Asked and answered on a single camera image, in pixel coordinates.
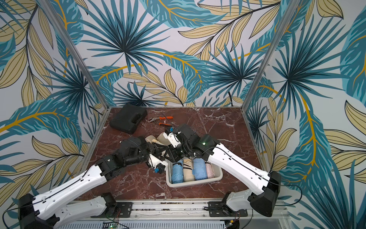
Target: wall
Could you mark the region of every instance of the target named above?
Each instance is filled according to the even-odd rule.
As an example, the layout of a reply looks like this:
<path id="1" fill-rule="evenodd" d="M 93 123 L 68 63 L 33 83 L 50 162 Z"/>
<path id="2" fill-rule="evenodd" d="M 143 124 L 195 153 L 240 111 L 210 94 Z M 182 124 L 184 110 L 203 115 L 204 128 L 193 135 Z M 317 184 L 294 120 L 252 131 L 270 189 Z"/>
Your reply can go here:
<path id="1" fill-rule="evenodd" d="M 288 2 L 85 1 L 76 47 L 111 106 L 240 106 Z"/>
<path id="2" fill-rule="evenodd" d="M 246 110 L 295 228 L 366 227 L 365 5 L 301 0 Z"/>
<path id="3" fill-rule="evenodd" d="M 82 28 L 71 22 L 81 19 L 74 1 L 55 2 Z M 103 109 L 34 0 L 0 1 L 0 18 L 3 213 L 24 194 L 48 191 L 79 172 Z M 17 210 L 5 214 L 10 228 L 17 217 Z"/>

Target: pliers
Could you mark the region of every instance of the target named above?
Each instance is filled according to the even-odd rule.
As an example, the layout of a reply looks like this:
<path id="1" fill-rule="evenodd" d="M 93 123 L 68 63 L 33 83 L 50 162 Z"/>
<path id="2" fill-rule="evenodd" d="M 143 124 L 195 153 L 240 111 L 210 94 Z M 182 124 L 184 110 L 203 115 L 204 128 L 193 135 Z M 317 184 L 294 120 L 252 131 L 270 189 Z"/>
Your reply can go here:
<path id="1" fill-rule="evenodd" d="M 152 118 L 149 120 L 149 122 L 154 122 L 156 120 L 165 120 L 165 119 L 172 119 L 173 116 L 167 116 L 166 118 L 165 117 L 158 117 L 158 118 Z M 166 123 L 162 123 L 162 122 L 159 122 L 159 126 L 171 126 L 170 124 L 166 124 Z"/>

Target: plastic tray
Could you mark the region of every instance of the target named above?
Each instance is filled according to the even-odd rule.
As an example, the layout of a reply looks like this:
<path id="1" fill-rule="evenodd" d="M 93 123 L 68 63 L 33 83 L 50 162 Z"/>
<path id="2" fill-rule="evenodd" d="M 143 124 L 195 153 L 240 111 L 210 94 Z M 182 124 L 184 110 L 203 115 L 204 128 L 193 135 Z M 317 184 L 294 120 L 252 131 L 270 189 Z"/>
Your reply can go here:
<path id="1" fill-rule="evenodd" d="M 218 167 L 217 165 L 212 164 L 212 170 L 213 170 L 213 174 L 215 176 L 214 178 L 172 184 L 171 174 L 173 171 L 173 163 L 171 163 L 168 160 L 166 160 L 166 162 L 168 162 L 168 167 L 165 172 L 166 178 L 167 178 L 167 184 L 169 187 L 172 187 L 172 188 L 181 188 L 181 187 L 187 187 L 187 186 L 193 186 L 193 185 L 199 185 L 199 184 L 207 184 L 207 183 L 211 183 L 214 181 L 219 181 L 223 178 L 223 170 L 221 169 L 221 167 Z"/>

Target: rolled blue towel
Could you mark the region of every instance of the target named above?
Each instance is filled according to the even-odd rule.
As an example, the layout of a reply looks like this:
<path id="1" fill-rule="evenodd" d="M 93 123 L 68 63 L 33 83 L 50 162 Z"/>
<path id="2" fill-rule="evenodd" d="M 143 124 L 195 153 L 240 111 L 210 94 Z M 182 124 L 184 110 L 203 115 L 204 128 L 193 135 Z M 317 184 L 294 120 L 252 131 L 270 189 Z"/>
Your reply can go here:
<path id="1" fill-rule="evenodd" d="M 202 158 L 193 160 L 193 175 L 196 181 L 207 179 L 206 164 Z"/>
<path id="2" fill-rule="evenodd" d="M 172 184 L 178 184 L 182 182 L 183 182 L 183 160 L 180 159 L 178 162 L 173 164 Z"/>

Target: rolled cloth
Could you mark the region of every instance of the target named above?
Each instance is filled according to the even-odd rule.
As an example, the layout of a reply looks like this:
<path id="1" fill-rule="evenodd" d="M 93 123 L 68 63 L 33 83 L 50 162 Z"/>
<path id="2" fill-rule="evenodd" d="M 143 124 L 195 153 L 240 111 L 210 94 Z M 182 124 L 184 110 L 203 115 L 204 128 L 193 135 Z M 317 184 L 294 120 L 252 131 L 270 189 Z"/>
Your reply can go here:
<path id="1" fill-rule="evenodd" d="M 183 181 L 183 160 L 180 159 L 173 164 L 172 184 L 182 183 Z"/>
<path id="2" fill-rule="evenodd" d="M 207 171 L 207 178 L 215 178 L 213 174 L 212 164 L 210 162 L 205 162 L 206 164 L 206 171 Z"/>
<path id="3" fill-rule="evenodd" d="M 196 181 L 207 179 L 206 165 L 202 158 L 193 159 L 193 175 Z"/>
<path id="4" fill-rule="evenodd" d="M 164 145 L 170 145 L 170 141 L 168 139 L 166 139 L 164 136 L 163 136 L 163 133 L 162 132 L 158 137 L 157 137 L 157 140 L 161 143 L 163 143 Z"/>
<path id="5" fill-rule="evenodd" d="M 183 177 L 184 182 L 194 181 L 193 161 L 189 158 L 183 158 Z"/>

